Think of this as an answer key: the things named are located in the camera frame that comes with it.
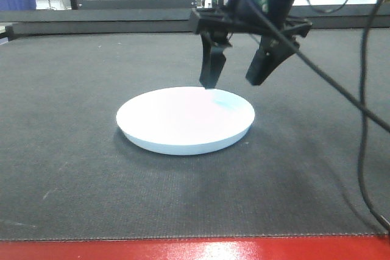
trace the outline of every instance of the dark gray mat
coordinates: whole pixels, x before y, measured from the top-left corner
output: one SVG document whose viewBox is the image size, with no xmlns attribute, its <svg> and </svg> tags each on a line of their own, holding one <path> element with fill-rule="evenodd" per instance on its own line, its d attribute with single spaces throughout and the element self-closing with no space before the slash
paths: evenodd
<svg viewBox="0 0 390 260">
<path fill-rule="evenodd" d="M 302 40 L 357 93 L 359 30 Z M 369 105 L 390 121 L 389 30 L 372 32 Z M 199 85 L 191 34 L 31 37 L 0 46 L 0 239 L 381 234 L 357 185 L 360 114 L 298 58 L 261 87 L 244 79 L 257 45 L 235 35 L 218 87 L 256 110 L 228 149 L 174 157 L 128 142 L 131 97 Z M 390 216 L 390 136 L 371 124 L 367 187 Z"/>
</svg>

